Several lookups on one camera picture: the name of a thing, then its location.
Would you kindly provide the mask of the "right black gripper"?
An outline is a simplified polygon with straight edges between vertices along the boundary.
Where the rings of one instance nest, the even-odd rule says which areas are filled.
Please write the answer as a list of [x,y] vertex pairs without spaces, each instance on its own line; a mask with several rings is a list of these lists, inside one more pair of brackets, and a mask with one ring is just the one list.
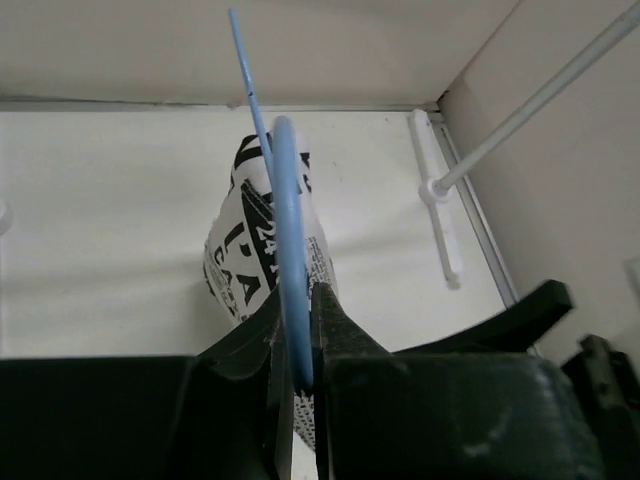
[[[529,295],[471,328],[400,354],[523,353],[573,309],[569,288],[547,280]],[[597,438],[608,479],[639,480],[639,380],[629,356],[587,335],[562,365]]]

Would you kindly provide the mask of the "light blue wire hanger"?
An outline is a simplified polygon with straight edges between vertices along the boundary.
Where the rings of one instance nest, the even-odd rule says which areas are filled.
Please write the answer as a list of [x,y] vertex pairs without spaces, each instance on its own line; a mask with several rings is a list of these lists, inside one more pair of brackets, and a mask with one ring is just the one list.
[[299,393],[309,393],[314,386],[307,283],[309,260],[303,211],[298,194],[299,155],[295,132],[288,117],[278,116],[273,122],[272,134],[267,134],[234,9],[228,10],[228,18],[248,105],[272,187],[279,294],[293,386]]

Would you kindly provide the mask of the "newspaper print trousers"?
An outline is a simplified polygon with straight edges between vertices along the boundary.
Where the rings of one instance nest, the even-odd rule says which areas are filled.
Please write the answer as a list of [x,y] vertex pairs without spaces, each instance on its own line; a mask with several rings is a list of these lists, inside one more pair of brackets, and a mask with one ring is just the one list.
[[[328,242],[312,200],[310,149],[302,134],[295,139],[309,282],[336,289]],[[207,285],[233,326],[254,315],[278,288],[276,250],[272,186],[259,139],[251,134],[236,152],[229,192],[204,244]]]

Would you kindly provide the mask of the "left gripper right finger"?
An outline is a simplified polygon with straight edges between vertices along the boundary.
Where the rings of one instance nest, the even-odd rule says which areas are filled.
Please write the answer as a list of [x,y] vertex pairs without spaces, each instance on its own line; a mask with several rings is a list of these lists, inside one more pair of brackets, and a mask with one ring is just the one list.
[[326,284],[312,293],[322,479],[601,479],[569,379],[530,353],[385,350]]

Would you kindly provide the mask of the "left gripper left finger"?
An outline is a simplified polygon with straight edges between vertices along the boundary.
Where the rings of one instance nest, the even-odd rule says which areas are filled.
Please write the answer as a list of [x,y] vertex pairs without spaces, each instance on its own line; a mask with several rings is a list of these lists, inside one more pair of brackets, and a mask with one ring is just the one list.
[[278,293],[199,355],[179,424],[182,479],[288,479],[294,392]]

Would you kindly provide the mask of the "white metal clothes rack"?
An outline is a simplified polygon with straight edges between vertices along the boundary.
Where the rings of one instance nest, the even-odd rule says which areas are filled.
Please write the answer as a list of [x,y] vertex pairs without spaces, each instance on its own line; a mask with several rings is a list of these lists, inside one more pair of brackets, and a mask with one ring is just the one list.
[[461,287],[463,271],[462,257],[448,210],[454,186],[638,27],[639,3],[634,2],[503,120],[471,153],[447,170],[441,168],[437,160],[441,149],[436,145],[435,131],[427,112],[421,109],[410,112],[408,124],[421,180],[418,195],[429,212],[442,274],[450,289]]

